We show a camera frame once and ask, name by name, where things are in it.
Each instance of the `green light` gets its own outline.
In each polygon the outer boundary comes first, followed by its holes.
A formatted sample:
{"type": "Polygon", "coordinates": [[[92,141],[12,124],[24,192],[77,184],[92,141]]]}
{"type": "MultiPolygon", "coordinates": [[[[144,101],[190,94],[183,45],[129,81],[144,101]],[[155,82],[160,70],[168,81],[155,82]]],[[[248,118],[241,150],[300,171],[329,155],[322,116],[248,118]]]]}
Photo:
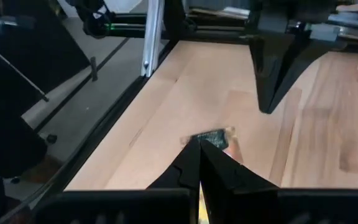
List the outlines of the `green light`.
{"type": "Polygon", "coordinates": [[[104,26],[105,26],[107,29],[110,29],[110,30],[116,29],[116,27],[114,26],[114,24],[105,24],[104,26]]]}

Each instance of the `wooden surface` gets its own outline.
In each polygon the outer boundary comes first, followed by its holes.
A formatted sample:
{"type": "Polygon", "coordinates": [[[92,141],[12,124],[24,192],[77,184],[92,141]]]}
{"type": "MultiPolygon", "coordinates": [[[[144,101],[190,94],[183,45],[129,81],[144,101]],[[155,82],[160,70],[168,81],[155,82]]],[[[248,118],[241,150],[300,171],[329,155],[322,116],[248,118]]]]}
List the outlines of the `wooden surface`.
{"type": "Polygon", "coordinates": [[[244,165],[274,184],[358,188],[358,55],[315,61],[266,115],[248,46],[180,42],[67,190],[144,189],[181,137],[228,126],[244,165]]]}

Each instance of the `small object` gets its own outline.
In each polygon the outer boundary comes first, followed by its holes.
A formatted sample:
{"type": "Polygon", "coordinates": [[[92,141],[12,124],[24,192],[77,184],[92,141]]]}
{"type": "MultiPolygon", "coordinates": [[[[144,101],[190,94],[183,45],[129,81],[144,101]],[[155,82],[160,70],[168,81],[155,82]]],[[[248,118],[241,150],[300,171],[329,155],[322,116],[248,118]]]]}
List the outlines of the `small object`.
{"type": "Polygon", "coordinates": [[[145,61],[144,63],[143,63],[143,66],[144,66],[144,68],[148,68],[149,67],[149,62],[148,61],[145,61]]]}
{"type": "Polygon", "coordinates": [[[207,140],[215,147],[222,150],[236,162],[242,164],[242,155],[240,145],[234,127],[227,127],[221,129],[214,129],[204,133],[194,134],[192,136],[183,137],[180,139],[181,145],[184,147],[191,140],[207,140]]]}
{"type": "Polygon", "coordinates": [[[49,98],[47,98],[47,96],[45,94],[40,93],[40,95],[41,95],[42,100],[44,100],[47,103],[49,102],[49,98]]]}
{"type": "Polygon", "coordinates": [[[56,134],[49,134],[46,138],[46,141],[50,144],[55,144],[57,141],[57,135],[56,134]]]}
{"type": "Polygon", "coordinates": [[[96,66],[96,57],[91,57],[91,76],[92,76],[92,82],[95,82],[98,80],[98,68],[96,66]]]}

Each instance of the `floor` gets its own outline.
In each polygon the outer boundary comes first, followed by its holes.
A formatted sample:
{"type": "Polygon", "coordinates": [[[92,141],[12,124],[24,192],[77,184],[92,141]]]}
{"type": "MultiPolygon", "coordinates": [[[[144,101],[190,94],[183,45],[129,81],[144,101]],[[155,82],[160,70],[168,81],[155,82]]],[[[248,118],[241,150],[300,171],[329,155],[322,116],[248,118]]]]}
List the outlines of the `floor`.
{"type": "MultiPolygon", "coordinates": [[[[147,1],[143,1],[133,11],[144,12],[146,9],[147,1]]],[[[122,37],[96,40],[87,36],[82,31],[82,22],[76,18],[64,20],[63,25],[87,57],[96,57],[97,64],[124,40],[122,37]]],[[[143,39],[130,39],[98,72],[98,81],[88,82],[41,130],[41,134],[52,133],[58,136],[58,141],[49,146],[48,154],[62,162],[70,158],[98,119],[140,75],[143,46],[143,39]]],[[[48,103],[38,102],[22,117],[30,126],[36,127],[89,73],[90,68],[84,69],[48,93],[48,103]]],[[[41,186],[26,181],[7,184],[6,194],[24,200],[41,186]]]]}
{"type": "Polygon", "coordinates": [[[180,42],[67,190],[144,189],[181,138],[226,127],[243,164],[278,186],[358,188],[358,54],[324,55],[262,114],[248,46],[180,42]]]}

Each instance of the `wooden table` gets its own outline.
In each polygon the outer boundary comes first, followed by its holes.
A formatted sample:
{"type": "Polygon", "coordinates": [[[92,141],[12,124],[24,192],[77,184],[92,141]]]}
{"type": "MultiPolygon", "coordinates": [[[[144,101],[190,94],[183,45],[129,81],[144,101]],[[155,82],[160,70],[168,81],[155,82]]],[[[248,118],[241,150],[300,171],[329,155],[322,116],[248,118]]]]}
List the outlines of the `wooden table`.
{"type": "Polygon", "coordinates": [[[67,190],[144,189],[181,137],[228,126],[244,165],[274,184],[358,188],[358,55],[315,61],[267,115],[248,46],[179,42],[67,190]]]}

